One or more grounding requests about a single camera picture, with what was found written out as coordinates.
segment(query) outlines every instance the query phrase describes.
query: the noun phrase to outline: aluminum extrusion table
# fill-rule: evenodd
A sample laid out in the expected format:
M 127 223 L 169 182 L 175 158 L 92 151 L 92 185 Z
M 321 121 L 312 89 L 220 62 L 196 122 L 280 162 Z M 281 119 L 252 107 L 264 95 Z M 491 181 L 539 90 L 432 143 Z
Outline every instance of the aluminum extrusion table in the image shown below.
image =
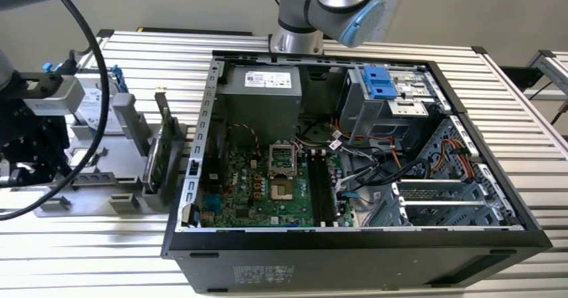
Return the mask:
M 267 37 L 116 31 L 101 38 L 107 64 L 123 68 L 136 108 L 148 122 L 160 119 L 155 88 L 167 88 L 172 114 L 189 126 L 185 151 L 211 52 L 261 52 L 267 47 Z M 568 145 L 489 56 L 469 47 L 365 43 L 348 49 L 332 41 L 325 41 L 324 50 L 336 56 L 436 61 L 555 247 L 467 289 L 317 292 L 295 297 L 568 297 Z M 83 63 L 96 67 L 92 58 Z M 37 197 L 33 192 L 0 193 L 0 204 L 19 208 Z M 175 261 L 159 257 L 165 221 L 167 216 L 27 215 L 1 223 L 0 289 L 7 291 L 0 290 L 0 295 L 189 297 L 192 289 Z

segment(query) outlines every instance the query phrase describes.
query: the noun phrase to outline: white wall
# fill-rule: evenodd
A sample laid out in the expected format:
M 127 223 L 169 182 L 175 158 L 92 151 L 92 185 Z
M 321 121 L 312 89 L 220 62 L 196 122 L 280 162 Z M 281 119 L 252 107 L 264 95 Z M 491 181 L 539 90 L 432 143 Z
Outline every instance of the white wall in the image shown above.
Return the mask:
M 481 45 L 503 65 L 568 51 L 568 0 L 400 0 L 387 41 Z

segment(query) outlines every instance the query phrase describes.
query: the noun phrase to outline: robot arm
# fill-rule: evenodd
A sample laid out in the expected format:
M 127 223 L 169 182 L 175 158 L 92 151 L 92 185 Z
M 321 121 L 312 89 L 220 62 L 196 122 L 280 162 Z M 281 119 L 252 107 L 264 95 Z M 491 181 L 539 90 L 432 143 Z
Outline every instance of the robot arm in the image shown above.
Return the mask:
M 280 0 L 279 30 L 269 50 L 321 54 L 323 34 L 357 47 L 373 33 L 383 10 L 379 0 Z

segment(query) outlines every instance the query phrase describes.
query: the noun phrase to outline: metal rack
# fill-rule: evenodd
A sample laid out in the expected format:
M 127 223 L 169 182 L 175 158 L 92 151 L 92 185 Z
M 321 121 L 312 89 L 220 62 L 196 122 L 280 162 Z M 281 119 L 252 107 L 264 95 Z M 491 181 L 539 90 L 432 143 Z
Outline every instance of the metal rack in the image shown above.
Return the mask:
M 555 248 L 465 289 L 409 291 L 464 297 L 560 298 L 568 296 L 567 146 L 488 55 L 468 47 L 367 43 L 348 49 L 327 41 L 325 54 L 436 61 L 485 142 Z M 117 64 L 149 123 L 160 119 L 155 88 L 167 88 L 172 114 L 189 126 L 192 142 L 211 51 L 265 51 L 265 37 L 116 31 L 101 38 L 108 65 Z M 87 58 L 84 63 L 93 67 Z M 0 193 L 0 204 L 19 208 L 37 193 Z M 165 216 L 44 218 L 28 216 L 1 226 L 0 288 L 29 294 L 192 295 L 176 263 L 159 257 Z M 32 249 L 29 244 L 41 243 Z M 335 296 L 333 293 L 317 293 Z M 351 292 L 359 297 L 389 292 Z

